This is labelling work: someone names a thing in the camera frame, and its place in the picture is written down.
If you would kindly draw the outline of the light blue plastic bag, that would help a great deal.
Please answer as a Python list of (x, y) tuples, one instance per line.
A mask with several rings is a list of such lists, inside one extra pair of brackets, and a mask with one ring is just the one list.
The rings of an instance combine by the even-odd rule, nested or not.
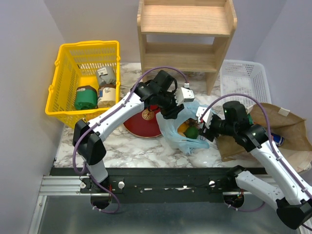
[(195, 139), (181, 136), (178, 127), (189, 118), (197, 120), (198, 108), (207, 108), (208, 105), (200, 105), (196, 100), (184, 104), (184, 109), (178, 113), (177, 119), (164, 119), (162, 114), (156, 114), (156, 120), (161, 134), (172, 149), (179, 149), (185, 154), (190, 154), (193, 149), (209, 149), (207, 140), (201, 140), (197, 136)]

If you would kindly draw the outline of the orange fruit with leaf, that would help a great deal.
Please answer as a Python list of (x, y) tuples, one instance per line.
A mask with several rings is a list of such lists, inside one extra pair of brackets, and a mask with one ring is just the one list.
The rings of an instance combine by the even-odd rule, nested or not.
[(187, 122), (184, 122), (178, 127), (177, 133), (181, 135), (182, 137), (185, 137), (186, 136), (185, 132), (189, 127), (190, 127), (189, 124)]

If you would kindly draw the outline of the green lime fruit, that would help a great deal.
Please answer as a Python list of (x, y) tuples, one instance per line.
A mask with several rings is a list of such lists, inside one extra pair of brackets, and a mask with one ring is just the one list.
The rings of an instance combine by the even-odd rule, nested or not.
[(184, 132), (185, 137), (191, 138), (191, 139), (197, 139), (199, 133), (198, 128), (195, 126), (189, 126), (186, 131)]

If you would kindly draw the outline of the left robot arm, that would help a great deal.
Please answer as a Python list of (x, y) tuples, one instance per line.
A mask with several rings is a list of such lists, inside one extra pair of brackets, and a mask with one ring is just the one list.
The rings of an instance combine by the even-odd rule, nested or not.
[(108, 172), (103, 162), (106, 149), (103, 143), (114, 129), (151, 106), (158, 107), (165, 119), (176, 119), (183, 110), (184, 105), (176, 102), (176, 91), (169, 91), (171, 84), (177, 85), (177, 80), (160, 70), (152, 80), (137, 81), (120, 102), (102, 115), (88, 122), (79, 120), (75, 124), (73, 154), (82, 156), (84, 169), (91, 174), (91, 186), (96, 192), (102, 193), (108, 187)]

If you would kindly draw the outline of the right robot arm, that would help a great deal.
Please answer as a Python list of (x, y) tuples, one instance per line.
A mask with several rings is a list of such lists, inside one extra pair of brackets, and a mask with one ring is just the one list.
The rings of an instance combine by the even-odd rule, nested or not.
[(312, 188), (294, 170), (272, 141), (267, 129), (253, 124), (245, 106), (239, 101), (223, 104), (224, 119), (208, 107), (198, 107), (196, 116), (202, 123), (200, 135), (213, 141), (219, 135), (232, 137), (256, 158), (275, 180), (277, 187), (255, 177), (241, 166), (231, 169), (224, 179), (230, 191), (247, 190), (270, 205), (289, 228), (297, 229), (312, 216)]

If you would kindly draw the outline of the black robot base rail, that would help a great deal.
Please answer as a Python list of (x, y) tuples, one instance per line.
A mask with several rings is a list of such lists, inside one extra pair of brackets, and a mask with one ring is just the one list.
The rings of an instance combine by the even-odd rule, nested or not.
[(178, 203), (224, 201), (242, 206), (244, 196), (230, 168), (109, 168), (99, 187), (87, 175), (78, 177), (80, 195), (98, 206), (112, 203)]

